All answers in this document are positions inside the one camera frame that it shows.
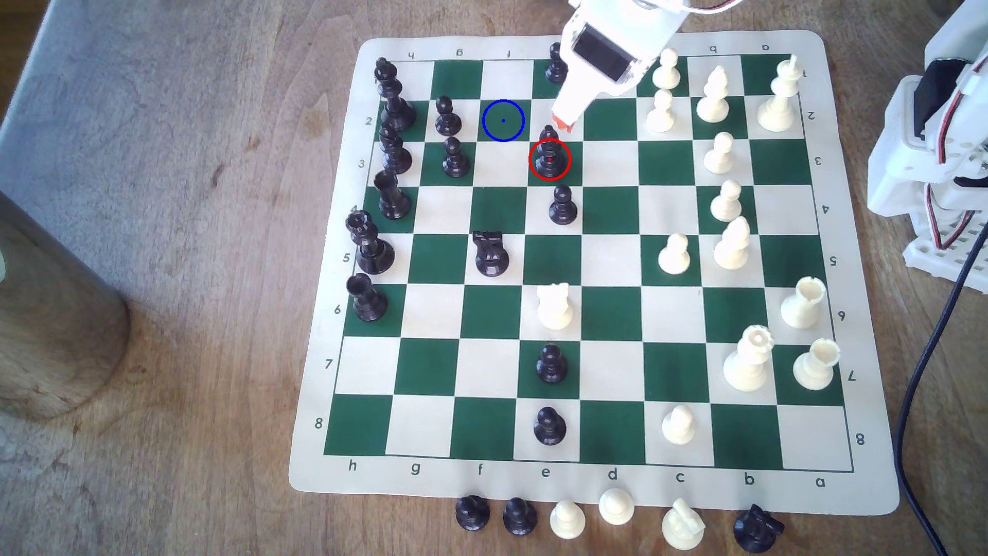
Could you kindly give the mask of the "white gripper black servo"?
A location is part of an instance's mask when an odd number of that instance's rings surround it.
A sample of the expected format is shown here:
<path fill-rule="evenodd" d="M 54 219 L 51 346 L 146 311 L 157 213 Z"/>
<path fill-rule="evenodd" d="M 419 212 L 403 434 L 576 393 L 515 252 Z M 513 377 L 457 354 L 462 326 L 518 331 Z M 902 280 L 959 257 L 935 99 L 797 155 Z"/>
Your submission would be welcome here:
<path fill-rule="evenodd" d="M 575 122 L 601 93 L 637 85 L 684 23 L 686 1 L 574 1 L 560 37 L 568 71 L 552 105 L 558 131 Z"/>

